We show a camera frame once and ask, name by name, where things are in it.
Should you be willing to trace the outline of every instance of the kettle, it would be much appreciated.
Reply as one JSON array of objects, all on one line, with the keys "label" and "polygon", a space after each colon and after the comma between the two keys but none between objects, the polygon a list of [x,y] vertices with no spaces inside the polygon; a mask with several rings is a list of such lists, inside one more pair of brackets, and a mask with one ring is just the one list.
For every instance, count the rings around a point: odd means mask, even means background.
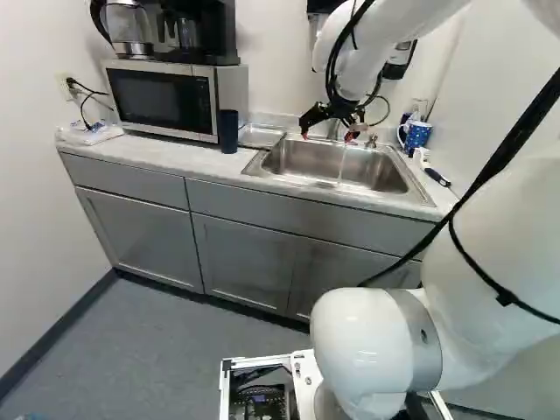
[{"label": "kettle", "polygon": [[91,0],[89,12],[97,31],[120,59],[153,58],[151,26],[137,0]]}]

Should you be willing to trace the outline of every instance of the faucet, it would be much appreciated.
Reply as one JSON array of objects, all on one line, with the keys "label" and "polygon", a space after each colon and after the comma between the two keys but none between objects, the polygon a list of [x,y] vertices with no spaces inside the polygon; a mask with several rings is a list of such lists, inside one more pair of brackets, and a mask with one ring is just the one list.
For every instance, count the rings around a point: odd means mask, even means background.
[{"label": "faucet", "polygon": [[338,118],[332,119],[332,121],[329,122],[329,130],[326,133],[327,140],[332,142],[339,141],[339,126],[340,120]]},{"label": "faucet", "polygon": [[379,136],[377,136],[376,134],[372,134],[369,137],[369,140],[367,140],[366,145],[364,146],[365,149],[377,149],[377,140],[379,139]]}]

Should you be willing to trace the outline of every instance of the sink basin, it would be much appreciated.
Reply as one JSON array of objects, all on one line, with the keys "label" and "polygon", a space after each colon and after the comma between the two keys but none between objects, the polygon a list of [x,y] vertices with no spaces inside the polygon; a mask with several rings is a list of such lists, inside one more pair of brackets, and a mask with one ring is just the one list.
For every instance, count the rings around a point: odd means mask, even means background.
[{"label": "sink basin", "polygon": [[346,146],[326,140],[287,136],[261,151],[242,172],[259,178],[316,186],[340,193],[383,195],[429,203],[396,151]]}]

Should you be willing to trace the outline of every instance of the gray carpet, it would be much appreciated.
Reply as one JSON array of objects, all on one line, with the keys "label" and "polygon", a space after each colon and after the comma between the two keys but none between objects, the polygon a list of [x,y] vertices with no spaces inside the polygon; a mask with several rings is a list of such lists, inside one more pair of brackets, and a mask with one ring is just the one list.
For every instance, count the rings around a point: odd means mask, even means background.
[{"label": "gray carpet", "polygon": [[301,333],[118,281],[0,407],[0,419],[215,420],[220,360],[308,348]]}]

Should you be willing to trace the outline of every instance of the countertop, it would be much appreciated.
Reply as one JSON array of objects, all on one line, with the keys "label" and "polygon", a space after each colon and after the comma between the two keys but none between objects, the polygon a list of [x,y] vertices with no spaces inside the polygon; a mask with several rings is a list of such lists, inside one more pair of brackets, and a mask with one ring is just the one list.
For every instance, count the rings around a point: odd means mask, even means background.
[{"label": "countertop", "polygon": [[147,136],[124,135],[93,146],[66,143],[57,139],[61,152],[99,159],[122,165],[179,175],[190,179],[239,186],[266,193],[277,193],[300,199],[321,201],[384,214],[440,221],[457,201],[457,197],[412,165],[405,158],[416,180],[428,193],[435,206],[411,204],[387,197],[350,195],[314,186],[288,185],[274,179],[243,175],[242,170],[258,150],[240,147],[234,155],[222,154],[217,146],[203,143],[163,141]]}]

